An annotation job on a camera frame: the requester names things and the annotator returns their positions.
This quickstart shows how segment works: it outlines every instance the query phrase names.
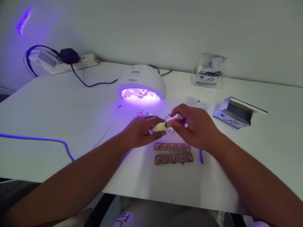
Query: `power adapter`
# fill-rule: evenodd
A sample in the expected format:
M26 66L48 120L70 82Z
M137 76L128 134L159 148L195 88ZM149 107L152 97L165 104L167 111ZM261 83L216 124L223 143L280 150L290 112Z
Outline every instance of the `power adapter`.
M71 48L66 48L60 50L60 56L61 60L68 65L75 64L79 61L79 55L78 53Z

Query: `white wall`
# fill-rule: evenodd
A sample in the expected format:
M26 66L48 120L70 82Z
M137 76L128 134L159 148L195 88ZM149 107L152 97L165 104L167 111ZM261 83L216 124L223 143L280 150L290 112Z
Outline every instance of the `white wall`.
M20 37L15 27L28 7ZM303 87L302 10L302 0L2 0L0 85L33 79L22 58L44 44L183 72L208 52L227 57L232 78Z

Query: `open cardboard box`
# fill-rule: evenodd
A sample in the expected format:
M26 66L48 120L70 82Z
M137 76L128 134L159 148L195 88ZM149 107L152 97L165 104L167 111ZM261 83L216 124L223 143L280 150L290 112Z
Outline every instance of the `open cardboard box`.
M236 99L236 98L233 98L233 97L228 97L226 99L224 99L215 109L215 112L214 112L214 117L215 118L218 118L219 120L233 126L234 128L236 129L240 129L240 128L246 128L248 126L251 126L251 124L246 124L246 123L243 123L239 120L236 120L230 116L228 116L227 114L223 113L222 110L225 110L227 109L228 105L229 104L232 104L234 106L237 106L247 112L251 112L251 118L253 116L254 113L262 113L262 114L267 114L268 112L265 111L265 110L262 110L258 107L255 107L253 105L250 105L246 102L243 102L239 99Z

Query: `bottle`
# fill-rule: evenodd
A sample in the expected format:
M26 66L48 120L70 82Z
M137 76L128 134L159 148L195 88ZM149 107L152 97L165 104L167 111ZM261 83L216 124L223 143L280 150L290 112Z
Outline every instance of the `bottle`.
M183 118L184 117L180 113L177 113L175 116L171 117L166 122L156 124L154 127L151 128L151 131L166 131L170 127L172 121L181 121Z

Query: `hand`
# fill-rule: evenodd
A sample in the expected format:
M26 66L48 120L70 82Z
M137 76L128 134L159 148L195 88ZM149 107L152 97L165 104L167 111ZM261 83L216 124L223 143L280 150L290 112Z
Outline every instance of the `hand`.
M208 113L200 108L180 104L172 110L170 115L174 116L179 112L186 119L187 128L177 121L173 121L171 127L186 143L198 149L211 152L216 144L220 142L218 137L222 133L217 129Z
M165 131L149 133L149 129L160 122L165 122L165 120L154 115L136 116L120 133L127 150L145 146L164 136Z

